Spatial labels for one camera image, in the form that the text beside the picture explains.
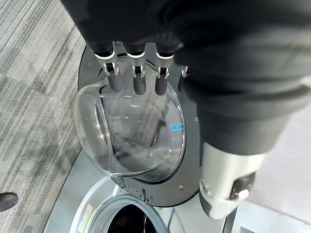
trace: clear glass bowl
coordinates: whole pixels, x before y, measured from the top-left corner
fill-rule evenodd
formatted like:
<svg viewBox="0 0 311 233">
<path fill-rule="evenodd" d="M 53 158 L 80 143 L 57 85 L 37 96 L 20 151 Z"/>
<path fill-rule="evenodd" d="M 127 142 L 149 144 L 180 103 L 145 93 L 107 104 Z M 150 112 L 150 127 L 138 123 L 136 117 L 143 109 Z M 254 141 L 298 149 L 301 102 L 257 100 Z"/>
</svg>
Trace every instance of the clear glass bowl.
<svg viewBox="0 0 311 233">
<path fill-rule="evenodd" d="M 119 58 L 125 88 L 116 93 L 103 81 L 82 88 L 75 102 L 75 124 L 83 149 L 110 176 L 158 182 L 182 160 L 185 126 L 180 102 L 168 85 L 155 93 L 156 72 L 146 66 L 146 92 L 137 95 L 126 57 Z"/>
</svg>

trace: front-load washer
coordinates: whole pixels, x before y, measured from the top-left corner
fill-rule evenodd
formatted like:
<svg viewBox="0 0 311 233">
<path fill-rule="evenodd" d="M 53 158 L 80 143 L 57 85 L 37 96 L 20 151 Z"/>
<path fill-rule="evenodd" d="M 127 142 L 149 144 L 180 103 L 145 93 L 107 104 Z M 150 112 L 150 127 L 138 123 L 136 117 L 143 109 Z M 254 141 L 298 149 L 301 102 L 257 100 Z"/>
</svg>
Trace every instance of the front-load washer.
<svg viewBox="0 0 311 233">
<path fill-rule="evenodd" d="M 148 44 L 146 92 L 138 95 L 121 44 L 116 51 L 124 82 L 119 92 L 111 90 L 88 47 L 81 59 L 76 129 L 83 155 L 93 163 L 88 174 L 101 171 L 101 179 L 86 185 L 90 190 L 82 201 L 79 196 L 70 232 L 222 233 L 225 219 L 208 218 L 199 201 L 199 118 L 182 90 L 181 67 L 172 67 L 166 94 L 158 96 L 156 49 Z"/>
</svg>

